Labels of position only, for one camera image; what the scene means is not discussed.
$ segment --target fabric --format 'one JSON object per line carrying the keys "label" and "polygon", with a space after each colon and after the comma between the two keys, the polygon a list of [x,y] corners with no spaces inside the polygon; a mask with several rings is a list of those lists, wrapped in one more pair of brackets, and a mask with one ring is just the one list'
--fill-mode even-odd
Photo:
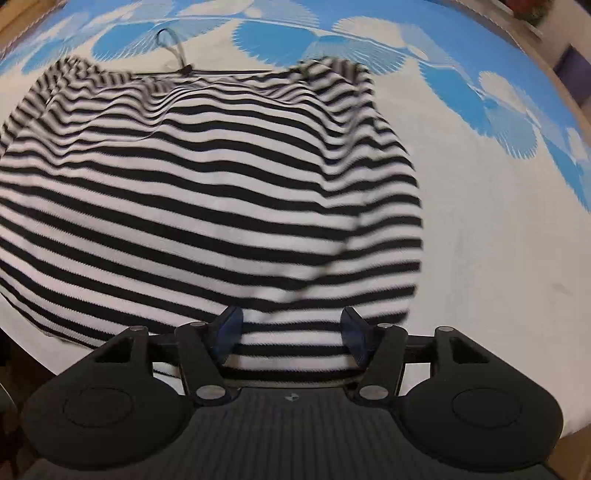
{"label": "fabric", "polygon": [[356,374],[339,317],[399,322],[420,269],[413,166],[365,67],[260,74],[47,70],[0,131],[0,293],[97,346],[244,309],[224,375]]}

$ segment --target bed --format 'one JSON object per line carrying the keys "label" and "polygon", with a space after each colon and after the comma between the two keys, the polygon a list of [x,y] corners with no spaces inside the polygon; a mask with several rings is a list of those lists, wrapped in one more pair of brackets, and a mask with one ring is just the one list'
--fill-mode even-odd
{"label": "bed", "polygon": [[[177,69],[155,42],[164,27],[198,69],[322,56],[367,65],[421,189],[422,269],[402,325],[413,335],[453,325],[548,389],[564,434],[591,422],[591,149],[510,36],[426,0],[69,0],[0,61],[0,120],[64,56],[111,70]],[[55,374],[87,354],[3,297],[0,309],[1,328]],[[403,390],[427,375],[408,368]]]}

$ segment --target striped shirt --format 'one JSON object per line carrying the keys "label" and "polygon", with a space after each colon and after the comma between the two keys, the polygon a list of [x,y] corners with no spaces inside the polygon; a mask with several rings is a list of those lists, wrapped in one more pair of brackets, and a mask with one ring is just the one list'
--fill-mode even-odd
{"label": "striped shirt", "polygon": [[98,346],[244,311],[242,384],[358,373],[339,318],[399,322],[420,270],[408,154],[366,67],[143,76],[58,61],[0,129],[0,293]]}

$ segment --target white bed sheet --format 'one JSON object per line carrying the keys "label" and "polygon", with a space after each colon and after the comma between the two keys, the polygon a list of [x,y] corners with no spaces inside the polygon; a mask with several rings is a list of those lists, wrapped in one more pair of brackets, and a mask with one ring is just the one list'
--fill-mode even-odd
{"label": "white bed sheet", "polygon": [[[184,45],[203,69],[268,67],[229,48],[231,20]],[[90,42],[76,54],[92,58]],[[110,69],[171,70],[154,50],[105,63]],[[409,146],[421,187],[423,271],[412,335],[452,325],[548,389],[564,413],[564,434],[591,422],[591,218],[557,169],[536,130],[533,158],[516,160],[476,133],[422,79],[408,59],[375,77],[378,109]],[[0,77],[0,121],[40,71]],[[0,297],[0,326],[58,374],[88,350],[42,333]],[[403,391],[426,375],[409,367]],[[180,390],[180,381],[163,378]]]}

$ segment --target wall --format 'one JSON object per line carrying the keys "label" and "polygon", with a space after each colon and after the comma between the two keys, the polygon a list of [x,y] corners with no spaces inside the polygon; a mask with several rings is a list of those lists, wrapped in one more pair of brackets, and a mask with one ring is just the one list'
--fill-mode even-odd
{"label": "wall", "polygon": [[537,48],[551,66],[556,65],[569,44],[591,62],[591,15],[576,0],[554,0],[539,30],[543,38]]}

